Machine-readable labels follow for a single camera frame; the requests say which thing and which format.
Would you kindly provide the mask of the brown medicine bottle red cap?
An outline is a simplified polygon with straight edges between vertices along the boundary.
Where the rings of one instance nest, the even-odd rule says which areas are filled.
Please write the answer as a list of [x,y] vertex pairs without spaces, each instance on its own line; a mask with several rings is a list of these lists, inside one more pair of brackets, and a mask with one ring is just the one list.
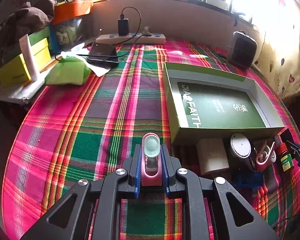
[[292,156],[285,142],[282,141],[279,135],[275,136],[275,153],[277,165],[281,173],[287,173],[294,168]]

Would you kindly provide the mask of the pink nail clipper case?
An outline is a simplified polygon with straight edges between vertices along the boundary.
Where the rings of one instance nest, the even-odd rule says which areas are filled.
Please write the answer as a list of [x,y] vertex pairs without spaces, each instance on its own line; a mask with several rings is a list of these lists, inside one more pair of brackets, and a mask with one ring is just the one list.
[[162,185],[161,143],[155,133],[147,133],[142,138],[141,185]]

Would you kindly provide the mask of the white power adapter cube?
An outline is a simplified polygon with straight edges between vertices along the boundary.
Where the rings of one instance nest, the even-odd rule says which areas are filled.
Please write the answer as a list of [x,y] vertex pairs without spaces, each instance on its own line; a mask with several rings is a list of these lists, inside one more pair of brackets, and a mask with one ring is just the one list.
[[200,174],[207,175],[229,169],[226,150],[221,138],[204,138],[196,144]]

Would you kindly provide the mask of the blue USB voltage tester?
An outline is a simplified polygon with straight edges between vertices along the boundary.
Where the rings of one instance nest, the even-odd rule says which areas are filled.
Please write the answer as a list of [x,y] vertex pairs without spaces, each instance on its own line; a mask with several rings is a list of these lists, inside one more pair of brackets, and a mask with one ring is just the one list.
[[258,195],[258,188],[263,186],[263,173],[255,171],[237,171],[232,175],[236,189],[250,189],[253,197]]

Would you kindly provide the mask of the round white black device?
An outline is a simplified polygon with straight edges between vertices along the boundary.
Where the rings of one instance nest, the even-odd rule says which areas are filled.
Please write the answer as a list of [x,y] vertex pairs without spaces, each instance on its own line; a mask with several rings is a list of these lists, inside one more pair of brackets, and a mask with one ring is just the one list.
[[230,138],[230,152],[239,159],[247,159],[251,154],[250,141],[241,133],[235,133]]

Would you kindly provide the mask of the green cardboard box tray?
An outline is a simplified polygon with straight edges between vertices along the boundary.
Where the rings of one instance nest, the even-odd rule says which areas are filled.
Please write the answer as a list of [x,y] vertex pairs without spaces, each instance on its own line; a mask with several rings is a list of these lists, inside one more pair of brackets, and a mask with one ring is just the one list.
[[274,105],[248,77],[212,68],[166,62],[163,83],[174,145],[241,133],[250,140],[274,137],[284,124]]

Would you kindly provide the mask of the plaid pink green blanket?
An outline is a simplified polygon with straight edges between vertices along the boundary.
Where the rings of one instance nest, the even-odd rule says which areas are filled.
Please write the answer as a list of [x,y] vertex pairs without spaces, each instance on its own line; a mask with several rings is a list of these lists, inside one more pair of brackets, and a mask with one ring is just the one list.
[[[226,51],[189,41],[134,45],[105,76],[91,73],[82,86],[48,86],[23,120],[12,145],[2,185],[7,237],[21,236],[81,178],[96,180],[121,167],[144,134],[157,133],[172,155],[162,81],[165,62],[214,68],[254,79],[294,140],[300,133],[289,111],[253,70],[226,62]],[[300,210],[300,168],[264,171],[264,185],[249,199],[272,226]],[[181,199],[155,194],[123,200],[120,239],[182,239]]]

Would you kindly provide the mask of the heart pattern curtain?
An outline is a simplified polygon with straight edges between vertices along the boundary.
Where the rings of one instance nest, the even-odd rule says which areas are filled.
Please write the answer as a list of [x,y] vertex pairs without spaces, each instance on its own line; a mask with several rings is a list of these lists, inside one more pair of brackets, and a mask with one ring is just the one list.
[[300,95],[300,17],[266,31],[255,67],[281,100]]

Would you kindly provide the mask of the black grey portable heater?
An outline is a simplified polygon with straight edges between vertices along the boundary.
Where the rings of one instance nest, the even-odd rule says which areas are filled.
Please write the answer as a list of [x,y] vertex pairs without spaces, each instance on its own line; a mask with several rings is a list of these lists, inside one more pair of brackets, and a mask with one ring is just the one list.
[[229,63],[242,69],[248,69],[254,61],[257,43],[244,31],[234,31],[228,47],[227,60]]

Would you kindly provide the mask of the black smartphone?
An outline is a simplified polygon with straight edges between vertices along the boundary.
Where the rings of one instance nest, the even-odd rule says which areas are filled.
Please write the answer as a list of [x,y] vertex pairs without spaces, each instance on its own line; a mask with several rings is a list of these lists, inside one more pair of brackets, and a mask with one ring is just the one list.
[[117,67],[119,59],[113,45],[94,42],[90,48],[87,62],[99,67]]

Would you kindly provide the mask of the white power strip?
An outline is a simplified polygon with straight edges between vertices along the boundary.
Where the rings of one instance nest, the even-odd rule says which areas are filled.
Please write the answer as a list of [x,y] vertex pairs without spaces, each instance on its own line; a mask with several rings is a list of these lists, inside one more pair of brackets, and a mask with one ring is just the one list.
[[126,35],[126,36],[119,36],[118,34],[105,34],[100,35],[96,39],[97,43],[102,44],[165,44],[166,37],[163,34],[151,34],[151,35],[144,35],[142,33],[138,33],[134,35],[134,33]]

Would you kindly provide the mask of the black charger plug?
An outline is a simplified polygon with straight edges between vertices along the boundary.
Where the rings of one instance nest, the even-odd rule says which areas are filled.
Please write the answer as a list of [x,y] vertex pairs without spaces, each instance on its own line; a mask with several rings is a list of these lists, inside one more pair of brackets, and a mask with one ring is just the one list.
[[129,34],[129,19],[123,18],[117,21],[118,35],[127,36]]

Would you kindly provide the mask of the yellow green box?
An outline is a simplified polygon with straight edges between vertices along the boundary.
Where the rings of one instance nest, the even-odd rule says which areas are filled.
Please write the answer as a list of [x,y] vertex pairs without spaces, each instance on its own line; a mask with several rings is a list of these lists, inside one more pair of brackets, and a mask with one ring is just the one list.
[[[51,60],[47,38],[42,39],[32,46],[34,58],[41,71]],[[15,83],[25,83],[31,79],[23,54],[19,54],[0,68],[0,84],[10,86]]]

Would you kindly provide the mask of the white tube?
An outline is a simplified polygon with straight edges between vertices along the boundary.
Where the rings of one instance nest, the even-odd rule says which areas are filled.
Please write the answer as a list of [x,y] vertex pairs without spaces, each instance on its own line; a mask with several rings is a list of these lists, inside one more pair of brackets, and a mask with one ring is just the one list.
[[19,39],[19,46],[21,49],[21,53],[23,54],[23,58],[27,66],[27,70],[29,71],[31,80],[33,82],[37,81],[39,77],[39,69],[32,52],[29,36],[27,34]]

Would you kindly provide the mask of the orange plastic tray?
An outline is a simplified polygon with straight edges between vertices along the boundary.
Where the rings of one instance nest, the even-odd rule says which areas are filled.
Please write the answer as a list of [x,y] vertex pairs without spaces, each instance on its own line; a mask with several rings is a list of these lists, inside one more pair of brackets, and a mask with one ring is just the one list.
[[52,20],[52,24],[56,25],[78,16],[87,15],[93,10],[93,5],[93,0],[74,0],[55,5],[55,16]]

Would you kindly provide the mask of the brown fabric bag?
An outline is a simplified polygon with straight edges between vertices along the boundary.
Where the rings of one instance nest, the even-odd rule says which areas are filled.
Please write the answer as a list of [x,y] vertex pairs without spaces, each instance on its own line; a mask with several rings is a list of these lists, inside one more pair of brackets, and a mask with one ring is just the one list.
[[55,16],[54,0],[26,2],[0,25],[0,48],[8,48],[26,34],[44,29]]

